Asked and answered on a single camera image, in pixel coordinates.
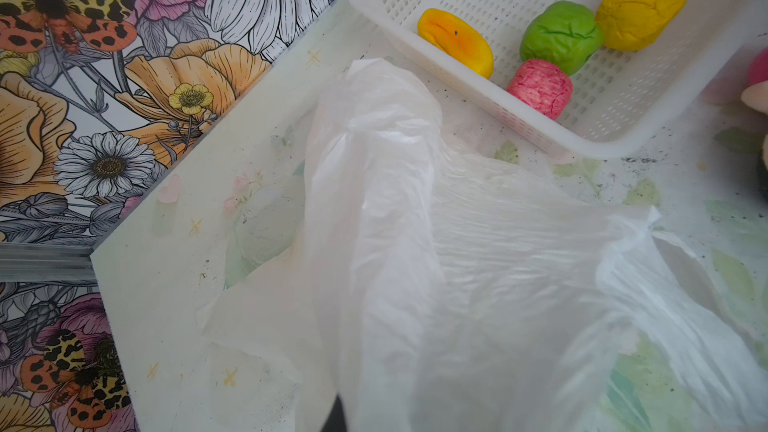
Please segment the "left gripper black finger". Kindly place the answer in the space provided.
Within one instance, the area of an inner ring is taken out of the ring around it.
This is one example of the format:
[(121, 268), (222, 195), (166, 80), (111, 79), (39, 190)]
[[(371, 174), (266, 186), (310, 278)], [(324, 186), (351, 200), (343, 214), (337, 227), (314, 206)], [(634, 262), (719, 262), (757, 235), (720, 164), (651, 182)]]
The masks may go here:
[(336, 396), (321, 432), (347, 432), (344, 408), (339, 396)]

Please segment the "translucent white plastic bag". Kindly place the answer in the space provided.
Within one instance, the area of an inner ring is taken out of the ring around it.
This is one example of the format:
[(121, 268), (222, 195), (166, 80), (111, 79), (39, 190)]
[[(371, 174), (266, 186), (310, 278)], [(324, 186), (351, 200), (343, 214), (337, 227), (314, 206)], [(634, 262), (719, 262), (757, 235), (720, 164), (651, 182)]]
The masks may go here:
[(297, 428), (575, 431), (642, 332), (721, 427), (767, 424), (767, 374), (649, 206), (597, 206), (441, 135), (411, 72), (358, 60), (322, 94), (293, 244), (204, 335), (300, 377)]

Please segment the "pink toy fruit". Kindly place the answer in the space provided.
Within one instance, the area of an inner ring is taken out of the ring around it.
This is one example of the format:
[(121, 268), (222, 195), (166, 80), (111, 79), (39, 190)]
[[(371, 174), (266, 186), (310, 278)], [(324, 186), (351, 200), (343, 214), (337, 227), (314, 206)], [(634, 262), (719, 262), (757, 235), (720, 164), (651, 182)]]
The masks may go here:
[(574, 86), (557, 65), (531, 59), (516, 71), (507, 92), (551, 120), (557, 120), (567, 107)]

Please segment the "orange toy fruit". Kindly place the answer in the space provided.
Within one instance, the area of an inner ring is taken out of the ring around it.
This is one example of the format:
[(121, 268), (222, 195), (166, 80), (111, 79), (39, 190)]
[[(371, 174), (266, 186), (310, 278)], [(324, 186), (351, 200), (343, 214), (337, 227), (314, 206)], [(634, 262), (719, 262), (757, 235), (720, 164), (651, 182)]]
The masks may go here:
[(417, 24), (418, 35), (471, 69), (490, 79), (493, 52), (483, 36), (459, 17), (435, 8), (427, 9)]

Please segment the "green toy fruit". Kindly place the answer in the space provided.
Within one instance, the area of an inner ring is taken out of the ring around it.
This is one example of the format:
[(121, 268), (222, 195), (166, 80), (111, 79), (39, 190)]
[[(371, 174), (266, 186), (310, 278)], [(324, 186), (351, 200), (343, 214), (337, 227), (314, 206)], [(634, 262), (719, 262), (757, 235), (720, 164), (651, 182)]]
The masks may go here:
[(591, 9), (571, 1), (557, 1), (527, 27), (520, 43), (523, 62), (541, 59), (575, 75), (600, 49), (604, 33)]

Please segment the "yellow toy fruit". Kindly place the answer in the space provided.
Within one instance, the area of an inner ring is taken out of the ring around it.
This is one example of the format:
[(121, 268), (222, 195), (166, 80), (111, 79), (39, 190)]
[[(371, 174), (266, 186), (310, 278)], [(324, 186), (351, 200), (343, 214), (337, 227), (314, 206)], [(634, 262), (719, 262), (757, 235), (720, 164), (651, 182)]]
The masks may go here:
[(595, 21), (603, 45), (619, 51), (638, 51), (654, 43), (679, 14), (687, 0), (602, 0)]

